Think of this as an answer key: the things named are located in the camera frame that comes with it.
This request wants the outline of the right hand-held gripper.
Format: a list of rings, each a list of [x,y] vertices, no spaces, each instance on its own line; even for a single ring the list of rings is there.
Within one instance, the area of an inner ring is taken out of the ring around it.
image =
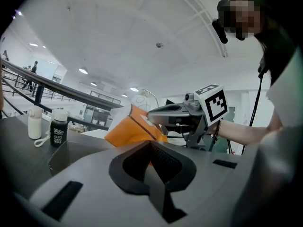
[[[183,104],[168,104],[151,110],[147,118],[154,124],[168,127],[191,127],[189,132],[183,133],[186,146],[206,150],[204,135],[228,113],[224,87],[210,84],[187,93]]]

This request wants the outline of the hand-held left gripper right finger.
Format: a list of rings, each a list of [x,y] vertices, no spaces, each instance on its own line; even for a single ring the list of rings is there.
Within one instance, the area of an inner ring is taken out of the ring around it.
[[[150,143],[150,161],[167,191],[186,189],[196,175],[196,165],[190,158],[155,141]]]

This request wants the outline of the black bottle with white lid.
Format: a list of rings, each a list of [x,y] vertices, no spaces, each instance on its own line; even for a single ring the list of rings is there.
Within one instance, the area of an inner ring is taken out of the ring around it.
[[[68,112],[55,109],[52,112],[50,124],[50,143],[53,147],[60,147],[67,140]]]

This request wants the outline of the brass desk lamp globe shade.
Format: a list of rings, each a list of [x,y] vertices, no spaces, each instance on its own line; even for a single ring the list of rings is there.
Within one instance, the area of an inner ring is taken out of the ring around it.
[[[131,99],[131,104],[136,107],[149,112],[160,106],[159,101],[154,93],[149,90],[142,89],[137,95]]]

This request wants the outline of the person's right forearm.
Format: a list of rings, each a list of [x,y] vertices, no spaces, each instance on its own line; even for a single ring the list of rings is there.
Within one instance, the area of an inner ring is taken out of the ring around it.
[[[249,127],[221,120],[218,136],[248,146],[252,143],[261,142],[267,134],[281,128],[281,122],[273,119],[267,127]]]

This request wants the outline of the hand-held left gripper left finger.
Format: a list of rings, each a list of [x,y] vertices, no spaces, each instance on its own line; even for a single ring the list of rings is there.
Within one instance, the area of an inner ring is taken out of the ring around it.
[[[148,196],[150,187],[144,183],[144,179],[150,161],[150,141],[137,143],[113,158],[108,169],[109,176],[125,193]]]

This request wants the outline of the black metal railing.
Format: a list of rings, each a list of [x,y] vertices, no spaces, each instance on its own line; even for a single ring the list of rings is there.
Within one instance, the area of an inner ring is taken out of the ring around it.
[[[9,61],[3,60],[1,63],[3,66],[5,66],[5,72],[12,74],[12,73],[16,73],[18,77],[23,77],[25,79],[29,79],[30,81],[34,82],[36,84],[36,86],[34,86],[33,89],[33,93],[34,96],[33,97],[29,97],[27,94],[21,92],[21,89],[18,87],[15,87],[11,84],[8,83],[8,78],[3,77],[2,81],[8,86],[10,87],[14,93],[19,94],[22,98],[26,99],[27,101],[29,101],[30,103],[39,106],[40,108],[51,112],[52,110],[43,105],[41,103],[42,100],[42,96],[44,93],[44,89],[49,89],[54,93],[58,93],[60,94],[62,97],[67,97],[69,99],[73,99],[75,101],[90,105],[90,106],[94,106],[103,110],[107,110],[110,111],[111,109],[115,109],[115,108],[121,108],[121,105],[115,104],[113,102],[109,102],[107,100],[98,98],[98,97],[94,97],[92,95],[80,92],[78,90],[72,89],[70,87],[64,86],[62,84],[53,82],[49,79],[46,79],[42,76],[36,75],[24,68],[21,68],[19,66],[16,66],[12,63],[10,63]]]

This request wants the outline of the white ceiling track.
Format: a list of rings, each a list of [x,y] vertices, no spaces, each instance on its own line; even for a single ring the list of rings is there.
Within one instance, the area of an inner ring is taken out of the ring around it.
[[[226,46],[220,41],[215,29],[212,26],[213,16],[209,10],[209,0],[183,0],[193,11],[194,17],[198,17],[206,26],[208,33],[214,41],[220,55],[224,58],[228,57]]]

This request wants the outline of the person's white shirt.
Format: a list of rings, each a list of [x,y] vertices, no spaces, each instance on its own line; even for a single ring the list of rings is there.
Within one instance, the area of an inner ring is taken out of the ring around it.
[[[289,63],[267,91],[274,105],[268,131],[303,126],[303,53],[297,48]]]

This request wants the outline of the orange tissue pack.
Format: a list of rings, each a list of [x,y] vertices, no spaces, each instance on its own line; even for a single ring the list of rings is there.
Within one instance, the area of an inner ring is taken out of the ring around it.
[[[146,140],[168,142],[159,125],[147,119],[147,112],[133,104],[115,109],[116,115],[104,139],[115,147]]]

